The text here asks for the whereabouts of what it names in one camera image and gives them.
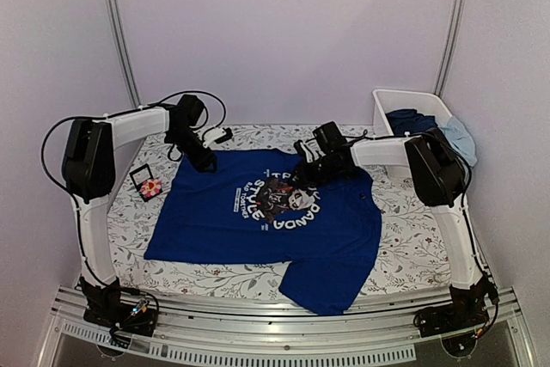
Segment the pink flower brooch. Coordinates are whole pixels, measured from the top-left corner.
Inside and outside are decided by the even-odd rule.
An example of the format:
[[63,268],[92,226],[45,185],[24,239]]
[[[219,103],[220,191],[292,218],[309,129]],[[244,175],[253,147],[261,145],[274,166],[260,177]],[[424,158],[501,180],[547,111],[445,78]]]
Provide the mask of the pink flower brooch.
[[161,192],[162,183],[156,179],[145,181],[140,188],[140,193],[144,199],[152,199]]

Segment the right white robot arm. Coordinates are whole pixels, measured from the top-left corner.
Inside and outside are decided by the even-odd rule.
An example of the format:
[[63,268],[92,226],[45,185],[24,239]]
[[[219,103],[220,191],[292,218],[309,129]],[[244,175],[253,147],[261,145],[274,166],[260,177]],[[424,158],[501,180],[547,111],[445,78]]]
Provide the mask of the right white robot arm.
[[402,136],[367,134],[349,138],[335,123],[313,131],[313,150],[306,140],[293,147],[301,157],[292,175],[300,187],[326,185],[349,178],[357,168],[406,168],[417,198],[431,210],[440,229],[450,265],[450,302],[419,310],[413,318],[422,337],[461,334],[478,342],[498,318],[498,288],[481,265],[469,220],[467,190],[473,172],[443,132],[432,127]]

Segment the blue printed t-shirt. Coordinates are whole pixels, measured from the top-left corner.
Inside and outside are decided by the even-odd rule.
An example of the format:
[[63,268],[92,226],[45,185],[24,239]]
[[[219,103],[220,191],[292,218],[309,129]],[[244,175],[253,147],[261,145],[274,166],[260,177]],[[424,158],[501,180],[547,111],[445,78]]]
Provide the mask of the blue printed t-shirt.
[[291,181],[299,156],[220,150],[217,170],[183,160],[146,260],[199,265],[285,263],[280,292],[317,315],[347,311],[375,263],[382,214],[363,169],[326,187]]

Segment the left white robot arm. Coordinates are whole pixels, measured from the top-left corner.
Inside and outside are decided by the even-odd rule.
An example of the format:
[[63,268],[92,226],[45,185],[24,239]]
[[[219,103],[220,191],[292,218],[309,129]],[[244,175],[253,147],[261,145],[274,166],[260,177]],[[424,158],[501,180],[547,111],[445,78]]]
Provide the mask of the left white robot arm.
[[210,140],[197,134],[205,114],[198,91],[168,98],[122,113],[101,117],[75,116],[62,161],[62,188],[70,195],[82,260],[79,283],[87,300],[84,320],[106,327],[113,341],[124,345],[131,335],[150,337],[160,304],[150,293],[123,287],[113,267],[107,213],[115,187],[117,149],[148,136],[164,134],[168,143],[202,173],[213,173],[217,159]]

